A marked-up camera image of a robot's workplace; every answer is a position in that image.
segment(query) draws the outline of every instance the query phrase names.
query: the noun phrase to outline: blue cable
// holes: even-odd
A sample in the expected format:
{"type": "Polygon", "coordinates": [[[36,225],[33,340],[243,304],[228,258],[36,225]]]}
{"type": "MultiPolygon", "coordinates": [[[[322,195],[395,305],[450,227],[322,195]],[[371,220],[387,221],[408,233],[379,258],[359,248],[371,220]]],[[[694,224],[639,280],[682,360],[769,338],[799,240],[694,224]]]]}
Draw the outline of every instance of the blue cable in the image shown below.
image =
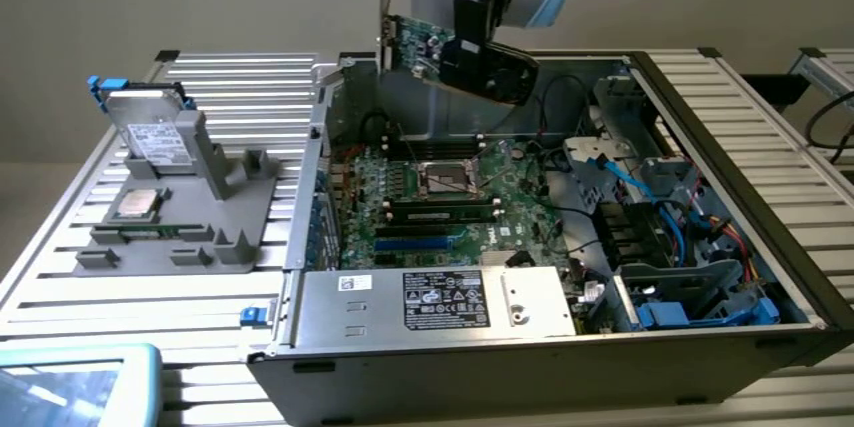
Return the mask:
{"type": "MultiPolygon", "coordinates": [[[[608,169],[623,182],[638,187],[638,189],[641,189],[643,194],[650,198],[653,203],[658,202],[658,198],[653,194],[653,189],[650,189],[650,186],[646,185],[639,180],[636,180],[626,172],[623,172],[614,162],[611,161],[606,162],[604,168],[608,169]]],[[[679,226],[677,225],[677,221],[673,220],[673,216],[670,215],[670,212],[667,212],[667,209],[665,209],[665,207],[659,207],[658,212],[659,214],[662,214],[662,218],[665,219],[665,222],[667,223],[667,226],[673,231],[673,235],[677,238],[677,244],[679,245],[679,262],[677,263],[677,267],[682,267],[682,262],[685,262],[685,257],[686,257],[685,238],[682,237],[682,232],[679,231],[679,226]]]]}

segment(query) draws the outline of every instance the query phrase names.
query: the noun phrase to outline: robotic arm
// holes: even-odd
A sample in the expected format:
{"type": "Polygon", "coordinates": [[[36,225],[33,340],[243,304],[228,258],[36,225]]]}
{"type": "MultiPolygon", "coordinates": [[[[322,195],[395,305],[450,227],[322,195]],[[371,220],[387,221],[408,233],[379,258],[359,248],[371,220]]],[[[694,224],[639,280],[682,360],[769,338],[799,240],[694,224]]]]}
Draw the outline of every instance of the robotic arm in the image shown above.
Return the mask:
{"type": "Polygon", "coordinates": [[[496,102],[524,104],[538,64],[524,51],[492,42],[500,25],[546,27],[564,0],[412,0],[414,16],[452,29],[442,46],[439,81],[496,102]]]}

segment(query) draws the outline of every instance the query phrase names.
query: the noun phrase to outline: white sticker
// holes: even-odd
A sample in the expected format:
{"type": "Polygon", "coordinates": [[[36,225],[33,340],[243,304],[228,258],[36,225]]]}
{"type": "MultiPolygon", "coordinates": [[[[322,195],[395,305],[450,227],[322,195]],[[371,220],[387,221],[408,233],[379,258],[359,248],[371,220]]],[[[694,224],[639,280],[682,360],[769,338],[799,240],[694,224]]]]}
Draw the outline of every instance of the white sticker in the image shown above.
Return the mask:
{"type": "Polygon", "coordinates": [[[347,275],[338,278],[338,291],[371,290],[371,283],[370,275],[347,275]]]}
{"type": "Polygon", "coordinates": [[[161,124],[128,124],[127,126],[136,146],[143,151],[151,165],[189,165],[189,152],[169,122],[161,124]]]}

